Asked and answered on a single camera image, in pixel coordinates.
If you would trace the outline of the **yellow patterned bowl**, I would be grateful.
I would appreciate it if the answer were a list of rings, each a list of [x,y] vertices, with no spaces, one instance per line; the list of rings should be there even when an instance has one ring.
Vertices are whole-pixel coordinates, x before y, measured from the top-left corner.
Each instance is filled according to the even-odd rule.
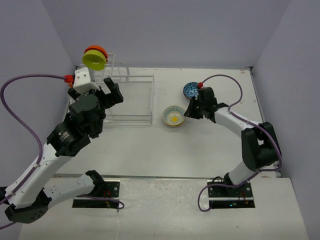
[[[170,105],[167,108],[164,109],[162,113],[162,119],[164,123],[170,127],[178,127],[182,125],[186,117],[185,109],[178,105]]]

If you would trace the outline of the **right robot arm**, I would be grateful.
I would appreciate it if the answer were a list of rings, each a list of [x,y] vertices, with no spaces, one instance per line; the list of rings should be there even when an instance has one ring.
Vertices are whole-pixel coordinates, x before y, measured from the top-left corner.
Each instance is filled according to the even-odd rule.
[[[206,118],[225,127],[241,140],[241,161],[226,173],[221,183],[212,187],[223,188],[227,196],[233,197],[241,191],[241,186],[253,179],[260,172],[278,171],[279,168],[266,169],[278,162],[282,166],[282,154],[271,123],[258,123],[231,111],[225,103],[218,103],[211,87],[198,84],[197,97],[192,97],[184,113],[192,119]]]

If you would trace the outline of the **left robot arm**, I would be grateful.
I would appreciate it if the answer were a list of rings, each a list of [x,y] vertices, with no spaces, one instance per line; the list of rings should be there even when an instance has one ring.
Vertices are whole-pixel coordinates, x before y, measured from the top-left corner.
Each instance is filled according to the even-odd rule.
[[[4,213],[10,225],[33,223],[50,208],[74,197],[101,201],[106,206],[115,203],[118,210],[125,207],[123,202],[111,197],[104,179],[95,170],[62,187],[46,185],[57,170],[99,137],[105,110],[124,101],[118,84],[109,77],[103,82],[110,90],[108,94],[93,86],[83,93],[75,87],[68,90],[74,102],[64,120],[49,134],[45,144],[38,143],[38,157],[27,170],[10,186],[1,187],[0,202],[7,205]]]

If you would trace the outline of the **blue patterned bowl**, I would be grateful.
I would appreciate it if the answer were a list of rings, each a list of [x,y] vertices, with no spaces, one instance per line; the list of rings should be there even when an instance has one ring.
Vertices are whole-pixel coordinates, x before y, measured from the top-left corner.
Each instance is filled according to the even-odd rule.
[[[198,82],[189,82],[182,89],[183,95],[197,97],[198,96]]]

